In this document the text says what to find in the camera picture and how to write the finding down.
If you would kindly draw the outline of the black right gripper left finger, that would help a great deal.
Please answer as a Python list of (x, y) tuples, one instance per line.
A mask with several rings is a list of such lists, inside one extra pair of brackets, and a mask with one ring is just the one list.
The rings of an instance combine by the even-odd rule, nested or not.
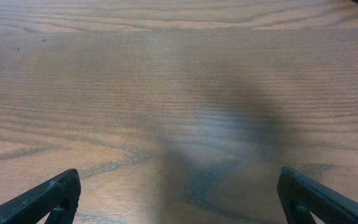
[(76, 169), (68, 169), (44, 183), (0, 205), (0, 224), (46, 223), (71, 224), (81, 194)]

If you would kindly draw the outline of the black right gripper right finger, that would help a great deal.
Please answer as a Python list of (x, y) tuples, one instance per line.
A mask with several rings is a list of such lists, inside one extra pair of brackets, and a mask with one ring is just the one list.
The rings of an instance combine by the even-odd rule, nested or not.
[(318, 217), (327, 224), (358, 223), (358, 203), (303, 175), (283, 167), (277, 192), (291, 224), (312, 223)]

